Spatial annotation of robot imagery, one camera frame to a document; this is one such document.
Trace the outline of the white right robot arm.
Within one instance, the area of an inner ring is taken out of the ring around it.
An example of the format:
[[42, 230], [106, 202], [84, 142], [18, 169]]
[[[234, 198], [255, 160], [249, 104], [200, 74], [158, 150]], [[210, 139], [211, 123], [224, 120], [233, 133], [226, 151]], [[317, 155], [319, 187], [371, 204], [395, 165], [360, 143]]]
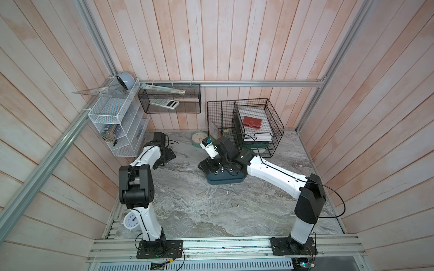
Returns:
[[260, 178], [280, 188], [296, 202], [294, 209], [296, 222], [287, 238], [270, 238], [272, 253], [275, 256], [318, 254], [315, 239], [310, 236], [319, 219], [336, 219], [339, 215], [321, 216], [327, 200], [325, 189], [319, 176], [299, 175], [276, 166], [250, 151], [243, 151], [233, 158], [228, 155], [206, 158], [198, 168], [203, 171], [209, 184], [234, 184], [243, 182], [248, 175]]

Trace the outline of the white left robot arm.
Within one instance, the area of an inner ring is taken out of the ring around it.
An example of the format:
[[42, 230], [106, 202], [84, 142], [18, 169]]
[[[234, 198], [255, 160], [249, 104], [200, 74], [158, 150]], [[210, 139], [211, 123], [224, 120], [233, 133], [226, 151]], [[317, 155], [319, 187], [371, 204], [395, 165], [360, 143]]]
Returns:
[[137, 258], [160, 258], [168, 254], [162, 226], [153, 208], [155, 187], [152, 171], [176, 157], [172, 148], [148, 145], [130, 165], [119, 169], [119, 201], [129, 209], [123, 219], [127, 230], [140, 229]]

